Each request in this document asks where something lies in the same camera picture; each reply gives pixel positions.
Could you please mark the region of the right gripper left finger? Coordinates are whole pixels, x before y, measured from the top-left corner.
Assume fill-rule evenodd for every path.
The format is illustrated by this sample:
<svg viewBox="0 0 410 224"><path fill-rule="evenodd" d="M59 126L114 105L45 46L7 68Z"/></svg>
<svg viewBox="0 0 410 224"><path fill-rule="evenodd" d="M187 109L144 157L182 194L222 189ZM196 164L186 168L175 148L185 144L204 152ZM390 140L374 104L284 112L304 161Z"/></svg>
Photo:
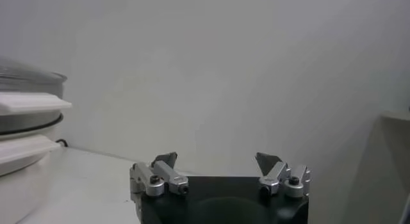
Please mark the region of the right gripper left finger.
<svg viewBox="0 0 410 224"><path fill-rule="evenodd" d="M189 180L176 172L177 153L171 152L155 157L150 164L138 162L129 169L130 193L137 210L142 209L142 198L160 198L170 195L170 204L181 210L188 208L186 197L190 192Z"/></svg>

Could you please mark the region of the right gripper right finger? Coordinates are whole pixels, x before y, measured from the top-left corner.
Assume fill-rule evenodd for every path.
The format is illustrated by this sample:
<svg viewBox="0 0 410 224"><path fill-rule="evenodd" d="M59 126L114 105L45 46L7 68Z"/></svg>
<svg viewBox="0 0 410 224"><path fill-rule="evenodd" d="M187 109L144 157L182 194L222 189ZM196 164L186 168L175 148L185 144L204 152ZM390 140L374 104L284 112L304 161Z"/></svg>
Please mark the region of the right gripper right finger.
<svg viewBox="0 0 410 224"><path fill-rule="evenodd" d="M257 152L255 158L262 172L259 178L259 192L262 196L274 196L280 188L290 198L309 196L311 170L307 166L291 168L279 157L261 152Z"/></svg>

